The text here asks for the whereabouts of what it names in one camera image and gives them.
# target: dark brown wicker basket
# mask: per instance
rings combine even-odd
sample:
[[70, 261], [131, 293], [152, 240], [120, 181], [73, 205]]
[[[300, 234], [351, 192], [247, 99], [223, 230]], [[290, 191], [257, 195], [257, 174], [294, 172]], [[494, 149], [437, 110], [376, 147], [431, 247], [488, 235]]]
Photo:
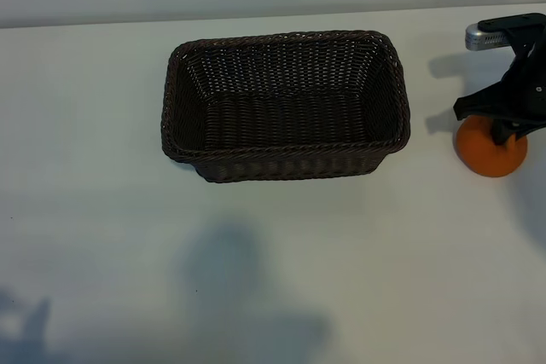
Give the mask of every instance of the dark brown wicker basket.
[[163, 151], [210, 182], [367, 174], [409, 137], [402, 66], [378, 32], [199, 40], [169, 60]]

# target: metal part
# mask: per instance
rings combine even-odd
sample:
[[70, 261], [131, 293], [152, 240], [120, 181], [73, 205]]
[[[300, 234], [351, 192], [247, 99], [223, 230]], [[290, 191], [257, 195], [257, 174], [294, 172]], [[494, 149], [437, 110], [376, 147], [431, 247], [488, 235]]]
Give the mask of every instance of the metal part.
[[508, 47], [510, 42], [503, 32], [483, 32], [478, 28], [478, 23], [467, 27], [465, 44], [468, 50], [480, 51]]
[[469, 115], [491, 118], [491, 139], [504, 144], [546, 127], [546, 16], [520, 14], [482, 20], [467, 28], [469, 50], [510, 46], [514, 61], [502, 79], [472, 95], [458, 98], [457, 119]]

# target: orange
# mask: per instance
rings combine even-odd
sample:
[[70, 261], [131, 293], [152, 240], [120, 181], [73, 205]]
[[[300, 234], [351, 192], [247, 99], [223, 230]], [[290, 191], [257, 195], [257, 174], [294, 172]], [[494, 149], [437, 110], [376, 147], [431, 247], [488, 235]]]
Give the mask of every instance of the orange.
[[516, 141], [510, 136], [504, 145], [491, 138], [493, 120], [473, 115], [457, 131], [456, 148], [462, 161], [474, 172], [490, 177], [506, 176], [523, 163], [527, 155], [527, 137]]

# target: woven texture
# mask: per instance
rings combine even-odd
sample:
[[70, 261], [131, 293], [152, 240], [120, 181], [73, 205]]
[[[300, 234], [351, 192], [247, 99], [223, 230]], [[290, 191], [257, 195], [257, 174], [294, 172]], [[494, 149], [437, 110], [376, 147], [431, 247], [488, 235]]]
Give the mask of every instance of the woven texture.
[[402, 66], [378, 32], [185, 43], [169, 60], [161, 137], [210, 182], [370, 173], [410, 137]]

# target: white table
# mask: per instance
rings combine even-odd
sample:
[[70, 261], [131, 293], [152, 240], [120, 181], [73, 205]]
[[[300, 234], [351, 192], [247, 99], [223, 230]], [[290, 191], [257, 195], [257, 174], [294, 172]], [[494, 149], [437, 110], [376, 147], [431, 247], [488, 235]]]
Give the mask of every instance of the white table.
[[[452, 147], [456, 98], [512, 59], [466, 26], [530, 11], [1, 30], [0, 362], [544, 363], [546, 131], [503, 179]], [[330, 29], [404, 66], [412, 135], [375, 173], [217, 185], [162, 153], [177, 45]]]

